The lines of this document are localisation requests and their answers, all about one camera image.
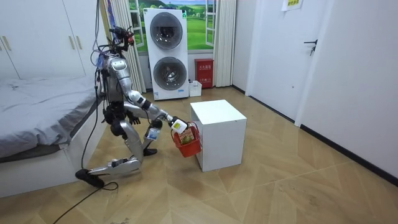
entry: sign on door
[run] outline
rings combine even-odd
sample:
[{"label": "sign on door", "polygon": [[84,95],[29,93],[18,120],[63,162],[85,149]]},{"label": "sign on door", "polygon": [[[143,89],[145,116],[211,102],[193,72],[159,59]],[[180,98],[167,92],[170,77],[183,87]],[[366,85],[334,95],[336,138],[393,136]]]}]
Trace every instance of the sign on door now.
[{"label": "sign on door", "polygon": [[300,9],[303,4],[303,0],[284,0],[282,11],[290,11],[294,9]]}]

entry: washing machine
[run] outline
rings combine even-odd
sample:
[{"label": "washing machine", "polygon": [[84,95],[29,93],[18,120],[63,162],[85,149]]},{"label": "washing machine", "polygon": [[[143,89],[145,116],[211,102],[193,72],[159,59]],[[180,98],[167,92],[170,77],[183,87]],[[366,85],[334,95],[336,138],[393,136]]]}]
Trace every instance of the washing machine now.
[{"label": "washing machine", "polygon": [[188,90],[187,19],[179,9],[143,9],[155,100],[183,98]]}]

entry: wooden floor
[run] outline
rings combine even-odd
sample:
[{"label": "wooden floor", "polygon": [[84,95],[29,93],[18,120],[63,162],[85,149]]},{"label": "wooden floor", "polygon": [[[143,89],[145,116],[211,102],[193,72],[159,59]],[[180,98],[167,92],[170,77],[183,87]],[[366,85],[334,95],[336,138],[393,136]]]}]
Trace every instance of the wooden floor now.
[{"label": "wooden floor", "polygon": [[[157,105],[189,120],[191,102],[226,99],[248,118],[241,165],[201,172],[165,125],[141,173],[116,179],[117,191],[95,193],[59,223],[398,223],[397,187],[233,88],[202,94]],[[123,140],[107,129],[89,167],[123,156]],[[53,223],[92,191],[75,182],[0,198],[0,223]]]}]

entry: doorframe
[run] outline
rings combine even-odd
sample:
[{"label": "doorframe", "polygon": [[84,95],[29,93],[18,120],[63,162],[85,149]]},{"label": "doorframe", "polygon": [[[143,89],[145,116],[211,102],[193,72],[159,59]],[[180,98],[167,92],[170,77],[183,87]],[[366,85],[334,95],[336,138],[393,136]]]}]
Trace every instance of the doorframe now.
[{"label": "doorframe", "polygon": [[323,49],[323,40],[326,36],[326,30],[330,23],[330,16],[333,6],[335,5],[335,0],[328,0],[326,4],[325,16],[323,17],[323,21],[321,24],[321,28],[319,30],[318,35],[318,43],[317,43],[317,52],[313,55],[312,62],[310,64],[310,69],[308,70],[307,78],[305,80],[304,89],[301,95],[300,103],[298,104],[297,116],[294,125],[300,127],[302,125],[302,118],[305,110],[305,106],[307,105],[308,94],[312,88],[312,81],[315,74],[315,68],[317,67],[317,63],[319,61],[319,52]]},{"label": "doorframe", "polygon": [[264,6],[264,4],[265,1],[263,0],[256,1],[256,9],[254,11],[254,24],[251,36],[248,80],[246,82],[246,93],[245,93],[246,96],[251,96],[253,89],[254,74],[256,72],[256,65],[257,65],[256,56],[258,55],[259,52],[259,49],[256,46],[258,46],[258,44],[261,42],[259,28],[261,27],[262,21],[264,20],[263,16],[264,13],[261,12],[261,9]]},{"label": "doorframe", "polygon": [[[323,17],[323,22],[321,24],[321,28],[318,35],[318,44],[317,44],[317,52],[322,50],[322,39],[325,36],[326,28],[329,25],[331,10],[334,6],[335,0],[328,0],[326,3],[325,15]],[[248,70],[248,81],[246,83],[246,96],[251,96],[254,86],[254,75],[256,73],[257,66],[257,58],[256,56],[259,53],[259,48],[257,47],[261,43],[261,38],[259,35],[259,30],[264,21],[263,13],[261,12],[262,8],[265,6],[265,1],[257,0],[256,1],[256,10],[254,16],[254,24],[253,24],[253,32],[252,32],[252,40],[251,40],[251,48],[250,48],[250,58],[249,58],[249,70]],[[307,98],[309,91],[311,89],[313,76],[315,73],[315,67],[319,60],[319,53],[315,53],[310,64],[310,68],[305,80],[304,89],[302,92],[302,96],[300,97],[300,103],[298,104],[297,116],[294,122],[294,125],[300,127],[302,124],[302,116],[305,109],[305,105],[307,104]]]}]

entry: fire extinguisher cabinet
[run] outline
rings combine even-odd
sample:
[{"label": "fire extinguisher cabinet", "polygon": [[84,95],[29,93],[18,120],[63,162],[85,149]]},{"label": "fire extinguisher cabinet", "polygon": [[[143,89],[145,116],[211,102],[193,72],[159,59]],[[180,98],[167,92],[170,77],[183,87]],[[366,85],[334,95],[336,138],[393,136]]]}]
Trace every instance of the fire extinguisher cabinet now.
[{"label": "fire extinguisher cabinet", "polygon": [[213,87],[213,59],[195,59],[195,78],[202,88]]}]

